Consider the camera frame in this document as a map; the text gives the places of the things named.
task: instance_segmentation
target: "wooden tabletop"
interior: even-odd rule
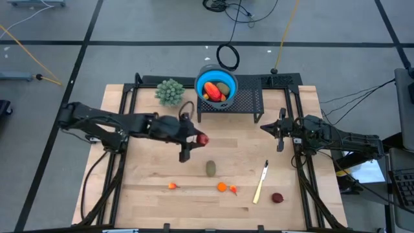
[[[122,88],[123,85],[107,85],[101,109],[117,113]],[[135,112],[177,116],[179,107],[160,106],[154,92],[138,90]],[[300,86],[300,96],[304,115],[321,117],[316,88]],[[197,103],[196,98],[192,89],[184,93],[184,100]],[[209,136],[210,143],[191,151],[191,159],[185,163],[179,162],[180,146],[131,138],[115,226],[162,228],[164,223],[170,223],[171,228],[187,229],[254,230],[264,225],[266,230],[305,230],[298,176],[290,164],[294,154],[291,140],[285,139],[283,152],[276,152],[277,141],[259,128],[277,120],[281,107],[286,107],[285,96],[280,90],[264,90],[263,100],[265,114],[258,124],[253,123],[251,114],[204,113],[200,124],[194,116],[195,127]],[[293,95],[292,105],[297,113]],[[102,153],[102,145],[91,146],[85,174]],[[86,213],[102,194],[108,157],[89,177]],[[205,172],[210,160],[217,166],[217,173],[211,178]],[[255,205],[252,200],[266,160],[268,172]],[[314,156],[314,169],[322,201],[341,224],[347,225],[332,161],[319,153]],[[230,191],[218,192],[219,182],[236,185],[237,196]],[[169,190],[169,183],[181,188]],[[274,192],[281,193],[285,200],[274,204],[270,199]],[[317,226],[314,205],[309,200],[312,222]],[[80,198],[73,223],[79,221]]]

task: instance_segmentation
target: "kiwi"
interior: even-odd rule
[[[208,177],[213,177],[215,175],[215,163],[214,161],[208,161],[206,164],[206,173]]]

